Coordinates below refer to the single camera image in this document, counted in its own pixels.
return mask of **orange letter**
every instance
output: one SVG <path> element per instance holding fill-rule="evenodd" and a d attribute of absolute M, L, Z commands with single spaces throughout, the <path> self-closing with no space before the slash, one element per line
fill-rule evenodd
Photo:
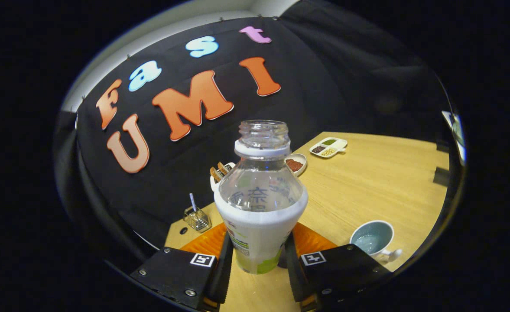
<path fill-rule="evenodd" d="M 101 118 L 103 121 L 101 128 L 103 128 L 103 130 L 107 128 L 108 124 L 114 115 L 116 115 L 116 111 L 118 110 L 118 108 L 112 107 L 112 104 L 116 104 L 118 101 L 118 91 L 115 89 L 120 87 L 121 84 L 122 80 L 116 79 L 102 95 L 102 97 L 97 101 L 97 105 L 95 105 L 95 107 L 99 108 L 99 112 L 101 113 Z"/>
<path fill-rule="evenodd" d="M 226 101 L 214 82 L 214 71 L 203 71 L 191 78 L 189 97 L 174 89 L 166 89 L 153 97 L 153 105 L 158 105 L 170 126 L 170 140 L 174 142 L 187 136 L 191 127 L 184 124 L 178 115 L 201 126 L 201 103 L 205 105 L 205 118 L 216 119 L 230 112 L 234 105 Z"/>
<path fill-rule="evenodd" d="M 264 67 L 264 59 L 261 57 L 251 57 L 244 59 L 239 62 L 239 65 L 246 67 L 249 69 L 251 76 L 255 79 L 257 83 L 257 94 L 261 97 L 266 97 L 267 95 L 271 95 L 280 91 L 282 87 L 278 83 L 275 83 L 272 80 L 272 77 Z"/>
<path fill-rule="evenodd" d="M 128 173 L 136 173 L 142 170 L 149 160 L 149 146 L 143 138 L 140 129 L 137 126 L 137 114 L 133 114 L 122 125 L 124 131 L 128 131 L 132 137 L 133 142 L 136 144 L 137 156 L 130 158 L 128 153 L 124 150 L 120 142 L 120 131 L 116 131 L 108 138 L 107 148 L 112 150 L 112 154 L 116 161 L 120 164 L 122 169 Z"/>

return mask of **mug handle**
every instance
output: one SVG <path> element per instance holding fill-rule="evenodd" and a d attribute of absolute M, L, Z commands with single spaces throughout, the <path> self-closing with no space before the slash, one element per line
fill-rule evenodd
<path fill-rule="evenodd" d="M 384 249 L 384 250 L 380 251 L 380 253 L 383 255 L 387 255 L 388 256 L 387 261 L 392 262 L 392 261 L 395 261 L 401 255 L 401 253 L 403 253 L 403 250 L 396 249 L 394 251 L 387 251 L 386 249 Z"/>

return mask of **bottle opening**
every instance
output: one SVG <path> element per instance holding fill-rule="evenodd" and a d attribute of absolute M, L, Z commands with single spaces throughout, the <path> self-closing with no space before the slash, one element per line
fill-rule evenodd
<path fill-rule="evenodd" d="M 246 120 L 239 125 L 241 138 L 235 153 L 249 159 L 272 159 L 289 155 L 288 125 L 274 120 Z"/>

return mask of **letter m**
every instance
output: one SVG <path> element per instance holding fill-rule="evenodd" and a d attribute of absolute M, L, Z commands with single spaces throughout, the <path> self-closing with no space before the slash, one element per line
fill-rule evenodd
<path fill-rule="evenodd" d="M 187 136 L 191 131 L 188 124 L 184 124 L 180 116 L 196 126 L 201 126 L 201 104 L 205 105 L 205 118 L 216 119 L 230 112 L 234 105 L 226 101 L 214 82 L 214 71 L 203 71 L 191 78 L 189 97 L 174 89 L 166 89 L 153 97 L 153 105 L 162 110 L 168 126 L 170 126 L 170 140 L 177 141 Z"/>

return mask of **small dish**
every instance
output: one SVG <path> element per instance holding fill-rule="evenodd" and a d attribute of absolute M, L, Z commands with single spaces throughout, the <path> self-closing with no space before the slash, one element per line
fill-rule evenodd
<path fill-rule="evenodd" d="M 330 158 L 338 152 L 345 152 L 345 147 L 348 144 L 347 140 L 340 138 L 324 138 L 317 144 L 313 145 L 309 151 L 320 157 Z"/>
<path fill-rule="evenodd" d="M 234 168 L 235 164 L 233 162 L 229 162 L 225 164 L 225 166 L 231 166 L 231 168 Z M 209 179 L 211 180 L 211 190 L 213 190 L 213 192 L 217 191 L 220 182 L 217 183 L 212 176 L 209 176 Z"/>
<path fill-rule="evenodd" d="M 294 160 L 296 162 L 299 162 L 299 163 L 303 164 L 303 166 L 301 168 L 299 168 L 299 170 L 297 170 L 297 171 L 291 170 L 290 166 L 288 166 L 288 168 L 291 170 L 291 172 L 293 172 L 293 174 L 295 176 L 300 176 L 303 173 L 303 171 L 305 171 L 305 168 L 307 168 L 307 158 L 303 154 L 291 154 L 290 156 L 286 157 L 284 162 L 286 160 L 288 160 L 288 159 L 292 159 L 292 160 Z"/>

